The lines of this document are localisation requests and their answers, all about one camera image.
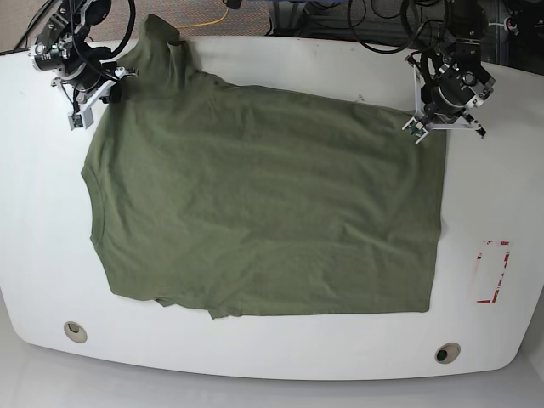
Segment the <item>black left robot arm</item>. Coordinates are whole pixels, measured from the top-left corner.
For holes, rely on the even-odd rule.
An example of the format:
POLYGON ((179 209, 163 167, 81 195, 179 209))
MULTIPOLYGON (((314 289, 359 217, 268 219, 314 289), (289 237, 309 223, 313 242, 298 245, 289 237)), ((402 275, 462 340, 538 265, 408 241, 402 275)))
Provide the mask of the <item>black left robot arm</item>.
POLYGON ((433 130, 486 131, 473 116, 494 91, 495 78, 481 62, 488 27, 476 1, 446 1, 434 43, 406 58, 414 71, 415 113, 402 127, 421 143, 433 130))

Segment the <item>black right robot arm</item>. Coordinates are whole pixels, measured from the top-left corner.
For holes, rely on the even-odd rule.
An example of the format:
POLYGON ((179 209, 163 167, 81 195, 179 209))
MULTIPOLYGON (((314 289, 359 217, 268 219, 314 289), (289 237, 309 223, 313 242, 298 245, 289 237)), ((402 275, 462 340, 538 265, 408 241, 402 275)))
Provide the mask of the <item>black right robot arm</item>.
POLYGON ((134 1, 128 3, 127 29, 115 48, 94 48, 86 43, 91 28, 102 23, 110 11, 110 1, 62 1, 30 47, 34 68, 55 73, 52 86, 65 96, 72 130, 90 128, 93 105, 119 102, 119 83, 138 75, 137 69, 116 62, 133 34, 134 1))

